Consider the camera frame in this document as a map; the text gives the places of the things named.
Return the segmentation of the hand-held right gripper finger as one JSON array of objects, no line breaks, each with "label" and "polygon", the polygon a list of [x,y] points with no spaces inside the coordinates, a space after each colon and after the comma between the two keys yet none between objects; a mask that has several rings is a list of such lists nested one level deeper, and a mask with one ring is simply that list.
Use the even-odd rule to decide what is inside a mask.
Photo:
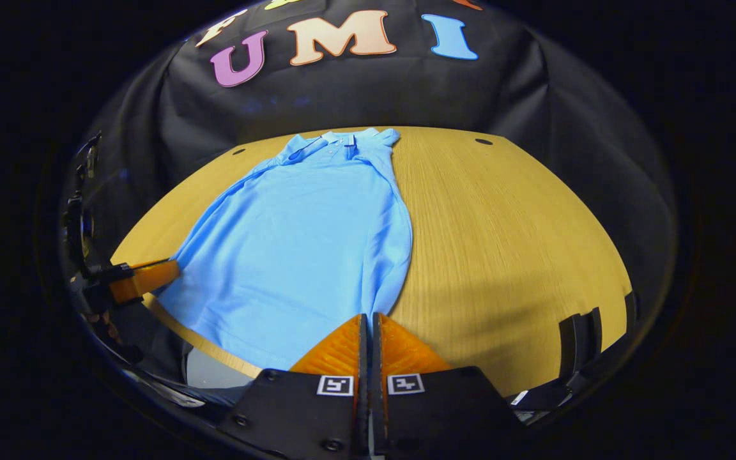
[{"label": "hand-held right gripper finger", "polygon": [[357,315],[288,371],[264,369],[219,430],[260,457],[362,457],[369,442],[369,327]]},{"label": "hand-held right gripper finger", "polygon": [[476,366],[453,369],[417,337],[375,314],[371,434],[382,457],[505,457],[525,433]]}]

